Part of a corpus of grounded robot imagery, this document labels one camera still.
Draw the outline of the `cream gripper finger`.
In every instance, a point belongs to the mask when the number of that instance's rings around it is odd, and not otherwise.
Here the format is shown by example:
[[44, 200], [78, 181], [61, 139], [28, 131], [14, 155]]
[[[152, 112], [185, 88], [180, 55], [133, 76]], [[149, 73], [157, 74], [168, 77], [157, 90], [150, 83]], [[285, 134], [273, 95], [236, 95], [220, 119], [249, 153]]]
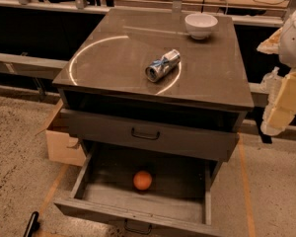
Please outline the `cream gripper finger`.
[[257, 47], [257, 51], [265, 54], [277, 54], [279, 52], [279, 43], [282, 29], [276, 30], [268, 39], [264, 40]]
[[283, 132], [296, 116], [296, 69], [284, 77], [276, 76], [268, 94], [268, 104], [262, 115], [263, 134], [276, 136]]

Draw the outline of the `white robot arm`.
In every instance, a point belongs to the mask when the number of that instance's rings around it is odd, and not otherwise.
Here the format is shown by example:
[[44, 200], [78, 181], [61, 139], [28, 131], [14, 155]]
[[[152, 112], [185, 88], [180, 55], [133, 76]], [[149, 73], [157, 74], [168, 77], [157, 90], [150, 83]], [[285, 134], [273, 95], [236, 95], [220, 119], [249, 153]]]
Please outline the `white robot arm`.
[[263, 76], [259, 88], [268, 93], [260, 129], [263, 134], [276, 136], [284, 131], [296, 116], [296, 10], [284, 25], [263, 41], [259, 52], [277, 54], [279, 61], [290, 68], [284, 77], [278, 67]]

